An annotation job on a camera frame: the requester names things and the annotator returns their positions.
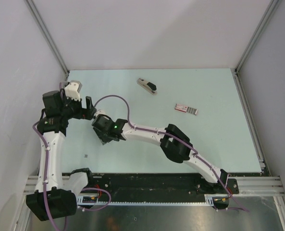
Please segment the beige black stapler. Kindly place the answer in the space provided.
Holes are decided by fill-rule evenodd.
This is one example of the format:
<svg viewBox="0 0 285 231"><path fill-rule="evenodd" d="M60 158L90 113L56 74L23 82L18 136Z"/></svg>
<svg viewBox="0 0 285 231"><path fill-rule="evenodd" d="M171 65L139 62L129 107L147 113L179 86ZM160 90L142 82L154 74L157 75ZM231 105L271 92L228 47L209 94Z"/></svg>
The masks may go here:
<svg viewBox="0 0 285 231"><path fill-rule="evenodd" d="M157 86L154 83L147 81L145 79L139 78L137 80L137 84L143 87L146 91L148 91L152 95L157 95Z"/></svg>

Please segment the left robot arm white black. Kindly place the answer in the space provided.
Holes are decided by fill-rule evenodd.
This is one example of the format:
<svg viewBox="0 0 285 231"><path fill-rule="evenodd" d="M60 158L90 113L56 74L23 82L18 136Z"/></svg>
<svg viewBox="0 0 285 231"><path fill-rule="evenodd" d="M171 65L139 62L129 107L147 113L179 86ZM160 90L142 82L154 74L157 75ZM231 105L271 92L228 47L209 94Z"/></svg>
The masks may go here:
<svg viewBox="0 0 285 231"><path fill-rule="evenodd" d="M77 197L81 191L90 192L95 181L89 168L73 170L67 182L62 180L62 147L69 120L91 120L96 112L91 97L82 107L78 95L67 96L64 89L44 93L44 109L33 129L40 138L41 157L38 180L26 205L41 221L72 216L76 213Z"/></svg>

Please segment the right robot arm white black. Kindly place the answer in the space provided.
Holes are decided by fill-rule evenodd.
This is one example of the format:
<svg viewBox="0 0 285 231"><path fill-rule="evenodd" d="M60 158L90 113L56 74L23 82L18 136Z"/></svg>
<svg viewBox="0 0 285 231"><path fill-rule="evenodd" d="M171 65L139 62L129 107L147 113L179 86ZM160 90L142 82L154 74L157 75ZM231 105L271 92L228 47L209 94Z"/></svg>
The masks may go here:
<svg viewBox="0 0 285 231"><path fill-rule="evenodd" d="M170 161L187 164L198 171L215 193L222 193L227 188L228 173L207 161L193 147L190 138L173 124L165 128L140 127L125 119L113 121L107 115L99 114L92 127L102 144L133 140L157 145Z"/></svg>

